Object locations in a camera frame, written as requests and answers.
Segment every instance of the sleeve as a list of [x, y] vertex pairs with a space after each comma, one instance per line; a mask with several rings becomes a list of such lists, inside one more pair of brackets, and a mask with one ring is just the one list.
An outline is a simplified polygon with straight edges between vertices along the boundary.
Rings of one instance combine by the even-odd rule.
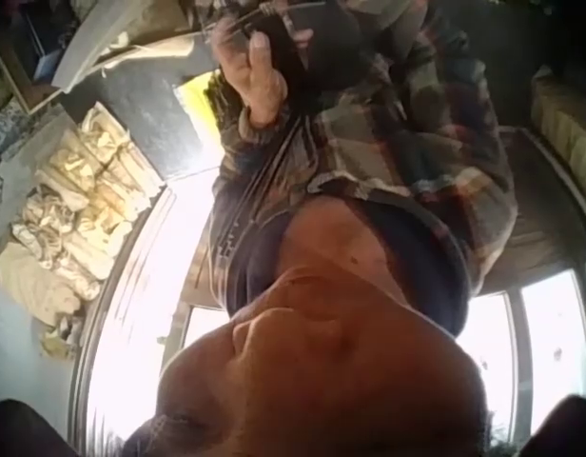
[[210, 285], [213, 295], [223, 306], [230, 259], [227, 251], [222, 251], [220, 240], [242, 203], [244, 191], [263, 166], [266, 146], [284, 129], [290, 112], [288, 108], [283, 108], [276, 122], [261, 130], [250, 125], [248, 115], [249, 110], [243, 109], [237, 123], [222, 129], [225, 156], [213, 186], [215, 203], [209, 221]]
[[240, 114], [238, 123], [232, 124], [221, 132], [225, 155], [213, 187], [216, 204], [227, 188], [242, 188], [244, 191], [244, 186], [261, 167], [264, 147], [283, 128], [288, 117], [289, 110], [283, 108], [272, 126], [261, 130], [254, 129], [249, 121], [249, 109], [245, 108]]
[[429, 4], [424, 23], [403, 65], [402, 103], [412, 129], [450, 140], [468, 152], [465, 165], [512, 190], [485, 66], [469, 52], [466, 34]]
[[518, 214], [485, 66], [471, 56], [466, 34], [429, 2], [399, 71], [414, 160], [424, 164], [413, 178], [425, 185], [417, 199], [457, 239], [477, 293]]

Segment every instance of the yellow object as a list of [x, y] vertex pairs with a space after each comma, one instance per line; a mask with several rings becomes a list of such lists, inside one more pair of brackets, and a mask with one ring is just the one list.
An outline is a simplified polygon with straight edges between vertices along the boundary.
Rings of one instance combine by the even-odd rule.
[[208, 160], [210, 162], [215, 160], [215, 166], [218, 166], [224, 157], [224, 149], [221, 146], [217, 119], [205, 95], [213, 74], [214, 71], [201, 74], [178, 87], [175, 93], [208, 154]]

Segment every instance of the finger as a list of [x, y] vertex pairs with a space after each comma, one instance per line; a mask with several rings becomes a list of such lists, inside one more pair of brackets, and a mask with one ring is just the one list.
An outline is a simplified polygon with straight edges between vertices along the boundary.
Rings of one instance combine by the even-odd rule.
[[295, 43], [298, 45], [300, 43], [308, 43], [313, 36], [314, 31], [312, 29], [298, 30], [293, 33], [293, 41], [295, 41]]
[[217, 23], [210, 36], [210, 46], [219, 64], [228, 71], [233, 65], [240, 63], [240, 54], [234, 42], [230, 39], [234, 18], [227, 16]]
[[251, 36], [248, 61], [255, 81], [259, 84], [268, 83], [274, 69], [272, 68], [272, 50], [265, 33], [256, 31]]

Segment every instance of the wrist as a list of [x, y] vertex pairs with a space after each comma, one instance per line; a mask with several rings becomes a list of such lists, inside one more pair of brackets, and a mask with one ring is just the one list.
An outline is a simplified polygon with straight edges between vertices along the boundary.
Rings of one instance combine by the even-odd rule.
[[278, 111], [265, 111], [264, 109], [254, 109], [249, 107], [248, 109], [248, 121], [253, 129], [266, 129], [274, 122], [278, 117]]

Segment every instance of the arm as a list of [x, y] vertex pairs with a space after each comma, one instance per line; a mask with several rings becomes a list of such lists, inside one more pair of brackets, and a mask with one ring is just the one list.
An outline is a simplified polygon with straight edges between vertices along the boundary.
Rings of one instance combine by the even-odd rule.
[[513, 175], [484, 70], [470, 55], [466, 35], [428, 3], [401, 68], [400, 99], [413, 133], [414, 180], [422, 180], [416, 198], [458, 240], [474, 293], [517, 217]]
[[486, 172], [502, 190], [512, 190], [511, 173], [498, 137], [485, 66], [469, 52], [466, 34], [428, 6], [403, 65], [403, 102], [413, 130], [462, 147], [464, 165]]

